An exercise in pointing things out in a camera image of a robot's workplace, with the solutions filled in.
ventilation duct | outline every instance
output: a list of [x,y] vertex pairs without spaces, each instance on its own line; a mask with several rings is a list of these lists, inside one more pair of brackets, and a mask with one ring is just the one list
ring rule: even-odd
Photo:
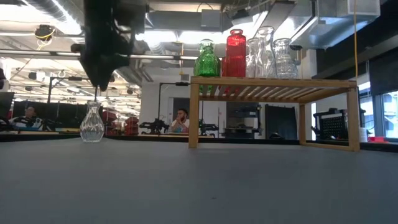
[[70,0],[21,0],[42,14],[56,20],[56,28],[64,34],[81,34],[81,27],[77,21],[84,21],[82,11]]

